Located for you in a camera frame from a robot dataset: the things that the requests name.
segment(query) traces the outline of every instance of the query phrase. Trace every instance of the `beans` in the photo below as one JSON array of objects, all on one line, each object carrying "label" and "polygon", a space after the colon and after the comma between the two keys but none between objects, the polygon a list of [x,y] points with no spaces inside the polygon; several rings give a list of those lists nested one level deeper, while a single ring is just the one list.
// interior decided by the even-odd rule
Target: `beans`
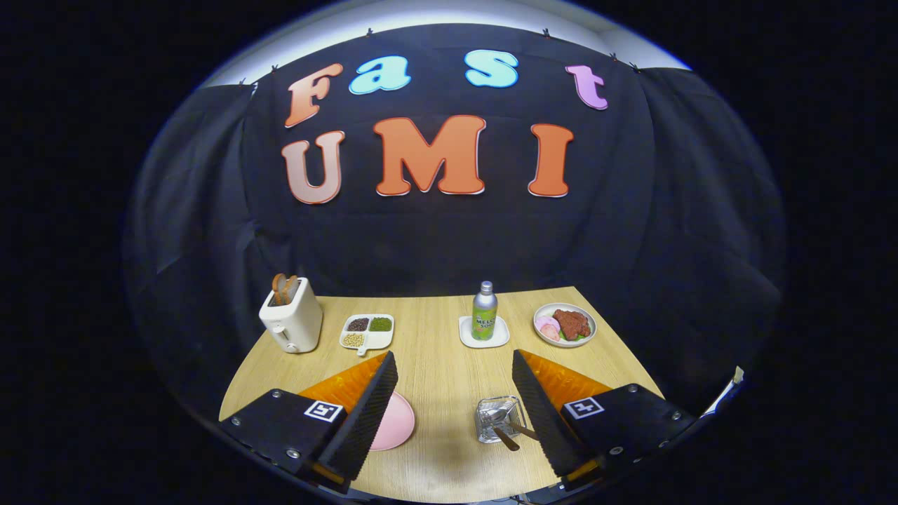
[{"label": "beans", "polygon": [[392,323],[386,317],[375,317],[371,322],[372,332],[388,332],[392,328]]},{"label": "beans", "polygon": [[349,347],[362,347],[365,343],[365,336],[362,333],[350,333],[343,337],[343,345]]},{"label": "beans", "polygon": [[363,332],[368,329],[368,318],[360,317],[347,326],[347,332]]}]

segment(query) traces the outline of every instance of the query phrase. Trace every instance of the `orange letter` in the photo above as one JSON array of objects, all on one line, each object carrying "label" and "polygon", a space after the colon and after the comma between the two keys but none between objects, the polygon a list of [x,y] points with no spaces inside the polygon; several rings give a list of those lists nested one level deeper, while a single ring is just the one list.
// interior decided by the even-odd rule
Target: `orange letter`
[{"label": "orange letter", "polygon": [[330,79],[327,78],[327,75],[335,77],[342,71],[343,66],[335,63],[290,84],[290,87],[287,88],[293,94],[290,102],[290,117],[284,121],[284,126],[292,128],[317,114],[319,107],[312,105],[312,97],[321,100],[327,96],[330,90]]},{"label": "orange letter", "polygon": [[430,191],[436,173],[445,162],[443,179],[436,185],[448,194],[483,192],[477,172],[477,142],[487,122],[477,116],[452,116],[428,144],[409,118],[391,118],[374,124],[383,138],[383,181],[377,193],[385,197],[409,194],[411,184],[402,177],[402,162],[418,189]]},{"label": "orange letter", "polygon": [[557,125],[537,124],[530,131],[540,139],[536,176],[527,190],[536,197],[560,198],[568,194],[564,183],[564,155],[574,134]]},{"label": "orange letter", "polygon": [[305,140],[287,144],[281,149],[286,159],[286,181],[290,191],[299,201],[308,204],[326,203],[339,193],[339,143],[346,135],[342,131],[329,131],[315,139],[315,145],[321,148],[324,159],[324,182],[321,186],[309,184],[305,171],[305,151],[309,143]]}]

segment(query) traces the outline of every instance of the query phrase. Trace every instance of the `blue letter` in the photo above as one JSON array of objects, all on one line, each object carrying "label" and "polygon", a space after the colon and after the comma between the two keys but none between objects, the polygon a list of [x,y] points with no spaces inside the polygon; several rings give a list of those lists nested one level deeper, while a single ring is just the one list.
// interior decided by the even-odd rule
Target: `blue letter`
[{"label": "blue letter", "polygon": [[474,70],[464,73],[475,86],[507,88],[517,82],[517,58],[511,53],[477,49],[464,56],[464,62]]},{"label": "blue letter", "polygon": [[401,56],[372,59],[356,70],[361,75],[349,83],[349,91],[353,94],[366,94],[377,90],[398,90],[411,82],[411,77],[405,75],[408,66],[409,61]]}]

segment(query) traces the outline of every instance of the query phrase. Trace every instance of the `black foam pad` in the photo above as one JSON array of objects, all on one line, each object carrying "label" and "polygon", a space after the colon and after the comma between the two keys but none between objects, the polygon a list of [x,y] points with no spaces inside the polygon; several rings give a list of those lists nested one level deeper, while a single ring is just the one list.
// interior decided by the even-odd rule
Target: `black foam pad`
[{"label": "black foam pad", "polygon": [[549,397],[542,390],[540,381],[518,350],[515,350],[512,359],[511,375],[527,409],[533,430],[540,437],[542,453],[549,459],[555,475],[567,475],[577,470],[590,459],[589,452],[555,411]]},{"label": "black foam pad", "polygon": [[349,480],[358,477],[398,380],[396,359],[392,351],[387,351],[356,408],[321,452],[318,463]]}]

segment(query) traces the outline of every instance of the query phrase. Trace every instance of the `white wall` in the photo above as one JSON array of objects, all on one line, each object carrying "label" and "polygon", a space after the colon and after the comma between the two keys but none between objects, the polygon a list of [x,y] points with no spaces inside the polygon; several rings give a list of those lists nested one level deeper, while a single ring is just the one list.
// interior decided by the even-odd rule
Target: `white wall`
[{"label": "white wall", "polygon": [[676,58],[607,18],[559,0],[353,0],[291,22],[215,71],[203,86],[254,82],[295,59],[363,36],[368,28],[468,22],[542,33],[633,62],[640,68],[688,68]]}]

